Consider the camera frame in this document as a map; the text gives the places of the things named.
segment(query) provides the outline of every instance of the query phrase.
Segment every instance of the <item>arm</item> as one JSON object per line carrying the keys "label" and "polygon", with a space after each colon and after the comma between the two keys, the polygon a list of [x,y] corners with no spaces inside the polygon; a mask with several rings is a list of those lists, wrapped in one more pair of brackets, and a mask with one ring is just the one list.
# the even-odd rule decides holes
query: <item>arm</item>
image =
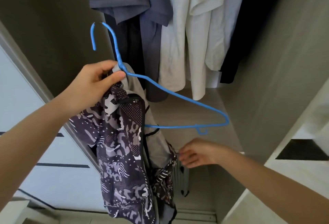
{"label": "arm", "polygon": [[112,60],[83,67],[60,95],[36,110],[0,137],[0,211],[54,140],[70,117],[91,107],[111,85],[125,77],[116,72],[100,80]]}
{"label": "arm", "polygon": [[329,223],[329,200],[229,147],[194,139],[179,150],[188,168],[219,164],[286,222]]}

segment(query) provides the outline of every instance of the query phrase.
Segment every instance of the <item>wardrobe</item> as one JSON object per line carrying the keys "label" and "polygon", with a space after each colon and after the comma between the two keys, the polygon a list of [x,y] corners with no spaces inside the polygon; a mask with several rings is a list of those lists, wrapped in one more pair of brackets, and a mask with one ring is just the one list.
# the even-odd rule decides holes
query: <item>wardrobe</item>
{"label": "wardrobe", "polygon": [[[195,129],[162,130],[175,150],[202,137],[264,164],[329,79],[328,1],[279,0],[234,82],[207,88],[200,100],[226,112],[230,124],[202,136]],[[63,91],[83,65],[114,59],[105,28],[96,28],[97,51],[92,49],[90,26],[97,21],[104,15],[88,0],[0,0],[0,133]],[[188,86],[179,93],[191,97]],[[176,97],[150,106],[159,125],[224,121]],[[189,170],[188,180],[189,194],[175,198],[178,221],[188,215],[220,223],[245,190],[214,165]],[[105,213],[96,157],[68,125],[15,196],[54,213]]]}

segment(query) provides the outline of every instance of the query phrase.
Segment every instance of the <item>blue hanger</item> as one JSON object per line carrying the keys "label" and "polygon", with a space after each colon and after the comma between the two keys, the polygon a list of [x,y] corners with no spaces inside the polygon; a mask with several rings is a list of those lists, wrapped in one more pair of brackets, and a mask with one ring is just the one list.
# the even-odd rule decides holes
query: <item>blue hanger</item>
{"label": "blue hanger", "polygon": [[[122,60],[121,60],[121,55],[120,55],[120,52],[119,52],[119,48],[118,48],[118,42],[117,42],[117,37],[113,31],[113,29],[106,23],[104,22],[101,22],[112,34],[113,36],[113,41],[114,41],[114,49],[115,49],[115,53],[117,55],[117,61],[118,61],[118,65],[119,65],[119,68],[124,71],[127,75],[129,76],[133,76],[133,77],[138,77],[138,78],[142,78],[142,79],[146,79],[147,81],[149,81],[150,83],[154,84],[156,87],[160,88],[161,90],[171,94],[171,95],[174,95],[176,97],[179,97],[183,100],[186,100],[186,101],[189,101],[193,104],[196,104],[198,106],[202,106],[204,108],[207,108],[209,110],[213,110],[215,112],[218,112],[220,113],[221,115],[223,115],[223,117],[225,118],[225,122],[224,123],[221,123],[221,124],[196,124],[196,125],[183,125],[183,126],[158,126],[158,125],[149,125],[149,124],[146,124],[145,127],[150,127],[150,128],[160,128],[160,129],[181,129],[181,128],[196,128],[196,130],[198,131],[198,133],[200,135],[206,135],[208,133],[208,130],[206,129],[204,132],[201,132],[200,131],[200,128],[207,128],[207,127],[219,127],[219,126],[225,126],[225,125],[228,125],[229,124],[229,119],[228,119],[228,116],[221,112],[220,110],[217,110],[215,109],[214,107],[211,107],[211,106],[208,106],[208,105],[205,105],[203,103],[200,103],[198,101],[195,101],[193,99],[190,99],[190,98],[187,98],[187,97],[184,97],[182,95],[179,95],[178,93],[175,93],[173,91],[170,91],[166,88],[164,88],[163,86],[159,85],[158,83],[156,83],[155,81],[151,80],[149,77],[145,76],[145,75],[139,75],[139,74],[135,74],[135,73],[130,73],[128,72],[128,70],[126,69],[126,67],[124,66]],[[95,23],[92,24],[91,28],[90,28],[90,36],[92,38],[92,44],[93,44],[93,49],[94,51],[96,50],[96,43],[95,43],[95,38],[94,38],[94,28],[95,28]]]}

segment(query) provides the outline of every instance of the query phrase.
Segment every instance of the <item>forearm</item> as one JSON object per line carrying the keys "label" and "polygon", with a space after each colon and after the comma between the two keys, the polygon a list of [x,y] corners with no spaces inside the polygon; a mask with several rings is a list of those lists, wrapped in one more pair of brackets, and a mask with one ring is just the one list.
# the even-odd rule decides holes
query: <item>forearm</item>
{"label": "forearm", "polygon": [[0,137],[0,210],[69,117],[61,100],[55,98]]}
{"label": "forearm", "polygon": [[218,164],[288,223],[328,223],[329,200],[230,148],[218,148]]}

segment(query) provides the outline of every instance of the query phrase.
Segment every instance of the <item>camouflage garment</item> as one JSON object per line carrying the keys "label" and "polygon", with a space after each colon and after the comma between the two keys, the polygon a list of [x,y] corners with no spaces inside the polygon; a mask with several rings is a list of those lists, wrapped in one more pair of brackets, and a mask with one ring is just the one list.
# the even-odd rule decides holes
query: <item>camouflage garment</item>
{"label": "camouflage garment", "polygon": [[82,142],[97,146],[101,191],[109,215],[134,224],[154,224],[158,220],[153,194],[158,202],[175,209],[171,173],[176,154],[159,129],[144,127],[156,124],[141,90],[137,78],[129,78],[129,83],[125,78],[70,123]]}

